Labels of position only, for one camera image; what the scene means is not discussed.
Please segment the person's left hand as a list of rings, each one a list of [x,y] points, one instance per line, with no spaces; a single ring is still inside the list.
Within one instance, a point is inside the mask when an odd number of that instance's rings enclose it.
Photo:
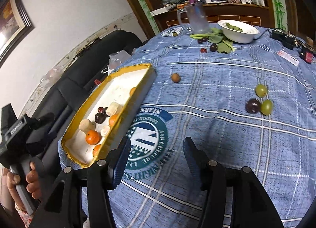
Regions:
[[[39,181],[39,175],[35,167],[35,163],[30,163],[30,172],[26,175],[25,179],[23,180],[23,185],[26,186],[27,193],[35,200],[42,199],[42,190]],[[17,174],[8,171],[7,173],[7,187],[8,191],[13,198],[14,202],[16,203],[17,207],[22,211],[27,211],[21,197],[17,191],[17,185],[21,182],[21,177]]]

